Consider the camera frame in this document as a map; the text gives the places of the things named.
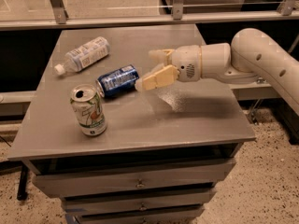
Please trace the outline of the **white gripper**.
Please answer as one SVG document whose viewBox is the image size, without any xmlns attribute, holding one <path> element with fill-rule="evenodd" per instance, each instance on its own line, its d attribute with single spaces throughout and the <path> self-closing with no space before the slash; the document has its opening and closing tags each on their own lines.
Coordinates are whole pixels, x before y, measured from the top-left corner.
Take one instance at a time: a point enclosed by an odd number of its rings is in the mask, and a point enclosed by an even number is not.
<svg viewBox="0 0 299 224">
<path fill-rule="evenodd" d="M 138 91 L 155 90 L 171 85 L 176 80 L 195 82 L 200 79 L 201 50 L 197 45 L 183 46 L 175 50 L 150 50 L 149 57 L 158 65 L 135 82 Z"/>
</svg>

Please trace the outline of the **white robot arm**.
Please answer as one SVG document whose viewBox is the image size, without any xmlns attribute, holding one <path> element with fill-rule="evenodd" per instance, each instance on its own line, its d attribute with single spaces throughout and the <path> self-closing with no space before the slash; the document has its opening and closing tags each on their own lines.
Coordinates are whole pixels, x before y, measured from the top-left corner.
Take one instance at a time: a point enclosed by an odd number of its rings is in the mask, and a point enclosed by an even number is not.
<svg viewBox="0 0 299 224">
<path fill-rule="evenodd" d="M 157 49 L 149 56 L 157 65 L 137 80 L 138 91 L 175 81 L 212 78 L 226 84 L 248 84 L 262 77 L 299 114 L 299 62 L 260 30 L 243 29 L 231 43 Z"/>
</svg>

